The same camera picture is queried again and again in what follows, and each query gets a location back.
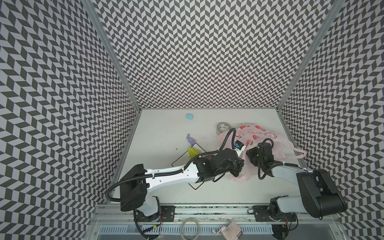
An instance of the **tape roll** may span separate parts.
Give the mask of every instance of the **tape roll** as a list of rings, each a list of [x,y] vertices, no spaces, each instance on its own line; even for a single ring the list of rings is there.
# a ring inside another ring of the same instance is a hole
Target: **tape roll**
[[[221,122],[219,123],[217,126],[216,126],[216,134],[217,135],[220,135],[222,134],[223,132],[225,131],[228,131],[231,129],[231,125],[229,125],[229,123],[226,123],[226,122]]]

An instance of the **red wire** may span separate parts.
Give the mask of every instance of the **red wire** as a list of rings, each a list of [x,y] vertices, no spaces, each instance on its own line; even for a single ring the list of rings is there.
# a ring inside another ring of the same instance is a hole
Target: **red wire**
[[[163,212],[163,216],[162,216],[162,218],[161,218],[161,220],[160,220],[160,225],[159,225],[159,233],[160,233],[160,231],[161,231],[161,224],[163,223],[163,219],[164,219],[164,212]]]
[[[285,216],[285,220],[286,220],[285,225],[288,227],[288,217],[287,216]]]

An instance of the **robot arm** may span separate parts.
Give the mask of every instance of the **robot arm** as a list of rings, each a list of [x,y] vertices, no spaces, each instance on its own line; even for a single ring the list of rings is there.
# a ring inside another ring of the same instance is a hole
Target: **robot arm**
[[[134,166],[120,180],[126,181],[120,185],[121,211],[137,209],[144,216],[155,220],[160,215],[160,203],[151,195],[152,191],[179,183],[216,182],[227,172],[238,176],[244,166],[244,160],[238,156],[245,150],[245,146],[240,141],[234,146],[234,149],[218,150],[216,155],[199,156],[184,166],[167,169],[144,169],[143,164]]]
[[[284,213],[304,213],[318,218],[347,210],[347,204],[337,189],[329,172],[320,169],[308,171],[296,164],[274,161],[273,141],[266,139],[247,151],[250,162],[259,167],[258,177],[278,177],[299,186],[300,196],[284,196],[271,199],[268,211],[273,220],[285,217]]]
[[[223,149],[226,140],[233,132],[232,149]],[[222,146],[217,151],[206,152],[192,158],[186,165],[167,169],[144,169],[143,164],[134,166],[118,183],[112,185],[106,196],[110,201],[121,202],[121,211],[136,209],[149,221],[161,215],[160,202],[151,192],[167,185],[218,181],[226,172],[237,177],[244,166],[238,156],[245,150],[240,141],[234,143],[236,130],[231,129]],[[284,196],[271,199],[269,216],[274,220],[285,218],[284,213],[308,213],[312,217],[322,217],[343,212],[347,209],[345,200],[330,175],[325,170],[307,171],[296,164],[274,161],[273,141],[265,139],[257,147],[249,149],[250,162],[259,167],[258,177],[266,175],[278,177],[299,186],[300,196]],[[120,186],[121,199],[112,198],[109,193]]]

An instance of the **pink plastic bag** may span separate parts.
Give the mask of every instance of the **pink plastic bag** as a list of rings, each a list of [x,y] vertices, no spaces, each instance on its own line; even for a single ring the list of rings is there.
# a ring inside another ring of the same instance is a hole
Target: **pink plastic bag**
[[[218,136],[219,142],[223,142],[228,131],[223,132]],[[297,149],[293,146],[293,143],[288,140],[288,138],[284,135],[281,135],[277,132],[264,129],[256,124],[247,124],[236,129],[235,142],[239,140],[244,145],[246,145],[246,150],[254,148],[258,143],[262,142],[266,138],[271,138],[274,142],[274,146],[272,149],[272,154],[276,161],[284,161],[289,159],[299,159],[304,158],[307,154],[306,151]],[[232,135],[228,138],[227,143],[224,148],[232,148],[231,147],[231,139]],[[297,152],[301,152],[302,155],[294,156],[294,157],[286,157],[283,154],[283,149],[291,148]],[[239,156],[241,159],[244,159],[244,167],[241,170],[238,177],[230,175],[231,178],[236,182],[245,182],[250,176],[257,174],[258,167],[255,167],[250,161],[249,158],[245,154],[246,151],[243,151]]]

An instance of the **blue sponge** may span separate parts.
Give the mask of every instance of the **blue sponge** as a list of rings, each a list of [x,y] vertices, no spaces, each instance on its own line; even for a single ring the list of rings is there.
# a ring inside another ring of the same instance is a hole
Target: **blue sponge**
[[[188,119],[192,120],[193,119],[193,114],[192,113],[187,113],[186,117]]]

